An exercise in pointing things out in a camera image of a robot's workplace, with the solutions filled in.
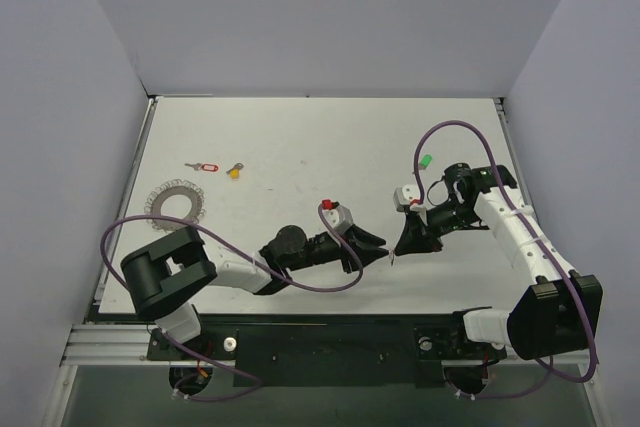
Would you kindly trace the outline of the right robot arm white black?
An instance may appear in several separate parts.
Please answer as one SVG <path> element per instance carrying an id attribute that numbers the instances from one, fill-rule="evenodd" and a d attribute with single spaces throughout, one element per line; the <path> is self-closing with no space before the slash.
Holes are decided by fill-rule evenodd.
<path id="1" fill-rule="evenodd" d="M 449 349 L 468 356 L 482 343 L 509 346 L 524 360 L 589 348 L 595 337 L 603 289 L 593 275 L 580 275 L 555 249 L 533 216 L 508 169 L 448 167 L 442 177 L 447 199 L 430 208 L 416 185 L 394 192 L 405 224 L 397 256 L 439 252 L 445 235 L 491 232 L 524 293 L 509 311 L 475 308 L 447 330 Z"/>

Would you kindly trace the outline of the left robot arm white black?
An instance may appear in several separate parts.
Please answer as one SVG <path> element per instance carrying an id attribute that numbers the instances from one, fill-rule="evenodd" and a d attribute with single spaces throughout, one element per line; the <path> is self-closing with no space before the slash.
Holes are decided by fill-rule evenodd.
<path id="1" fill-rule="evenodd" d="M 349 254 L 329 233 L 307 237 L 288 225 L 263 246 L 254 262 L 236 262 L 222 249 L 208 252 L 197 230 L 183 227 L 127 255 L 121 270 L 138 318 L 156 324 L 170 336 L 181 357 L 200 355 L 206 335 L 191 299 L 207 286 L 236 288 L 258 296 L 283 290 L 292 271 L 334 261 L 355 273 L 388 255 L 385 241 L 353 225 L 340 236 L 354 251 Z"/>

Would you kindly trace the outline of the metal disc with keyrings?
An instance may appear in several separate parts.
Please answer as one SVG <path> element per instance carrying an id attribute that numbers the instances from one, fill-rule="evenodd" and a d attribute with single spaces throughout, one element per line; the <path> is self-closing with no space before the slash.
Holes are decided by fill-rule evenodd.
<path id="1" fill-rule="evenodd" d="M 204 190 L 193 182 L 174 179 L 164 182 L 147 197 L 144 213 L 157 231 L 171 232 L 182 227 L 180 223 L 156 219 L 156 216 L 180 218 L 198 224 L 205 216 Z"/>

